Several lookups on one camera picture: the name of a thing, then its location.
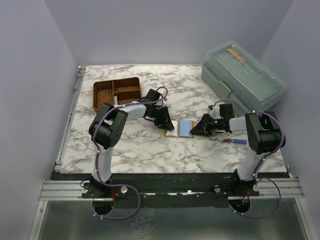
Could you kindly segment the yellow leather card holder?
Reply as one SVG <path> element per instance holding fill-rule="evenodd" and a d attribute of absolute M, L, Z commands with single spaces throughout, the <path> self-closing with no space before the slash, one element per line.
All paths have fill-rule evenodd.
<path fill-rule="evenodd" d="M 174 130 L 164 130 L 163 136 L 165 138 L 194 138 L 194 135 L 191 134 L 191 130 L 195 126 L 195 122 L 193 120 L 173 120 L 172 123 Z"/>

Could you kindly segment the black silver-edged credit card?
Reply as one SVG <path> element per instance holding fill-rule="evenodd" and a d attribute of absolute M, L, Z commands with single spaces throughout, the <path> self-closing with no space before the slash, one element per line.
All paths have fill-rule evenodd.
<path fill-rule="evenodd" d="M 116 95 L 114 96 L 113 101 L 115 105 L 118 105 L 118 97 Z"/>

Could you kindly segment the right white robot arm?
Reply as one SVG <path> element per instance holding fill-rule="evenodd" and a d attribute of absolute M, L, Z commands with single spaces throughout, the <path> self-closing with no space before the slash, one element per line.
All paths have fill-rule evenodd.
<path fill-rule="evenodd" d="M 220 118 L 205 113 L 198 124 L 190 130 L 192 135 L 212 137 L 214 134 L 246 132 L 249 150 L 232 174 L 229 189 L 241 196 L 257 183 L 258 172 L 267 158 L 286 144 L 282 126 L 273 111 L 246 113 L 235 117 L 233 104 L 219 105 Z"/>

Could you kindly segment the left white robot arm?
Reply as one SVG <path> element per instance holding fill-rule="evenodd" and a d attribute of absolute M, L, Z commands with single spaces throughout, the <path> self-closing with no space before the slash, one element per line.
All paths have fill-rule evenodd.
<path fill-rule="evenodd" d="M 110 183 L 113 150 L 120 141 L 128 121 L 145 119 L 161 130 L 175 129 L 169 110 L 164 105 L 168 93 L 168 89 L 161 86 L 150 89 L 146 96 L 130 103 L 114 105 L 107 102 L 102 105 L 88 130 L 95 148 L 95 159 L 89 186 L 81 187 L 86 190 L 82 194 L 84 199 L 92 198 L 96 194 L 101 198 L 107 197 L 110 191 L 115 193 L 116 187 L 125 187 L 139 195 L 138 191 L 128 184 Z"/>

